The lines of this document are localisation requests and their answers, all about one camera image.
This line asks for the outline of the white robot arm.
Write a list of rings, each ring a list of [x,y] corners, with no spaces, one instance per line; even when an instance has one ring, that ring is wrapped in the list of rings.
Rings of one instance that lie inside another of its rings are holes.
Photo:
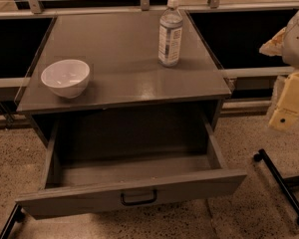
[[[269,120],[270,127],[286,130],[299,119],[299,10],[286,27],[260,47],[259,52],[270,57],[281,56],[285,64],[295,69],[280,80],[284,86]]]

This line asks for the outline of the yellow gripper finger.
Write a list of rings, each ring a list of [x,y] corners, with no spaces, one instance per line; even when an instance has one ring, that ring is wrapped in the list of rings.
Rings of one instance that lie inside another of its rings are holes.
[[[260,47],[259,53],[269,57],[281,56],[285,31],[286,28],[282,28],[278,31],[269,41]]]
[[[287,130],[299,119],[299,71],[290,74],[284,86],[269,126],[277,130]]]

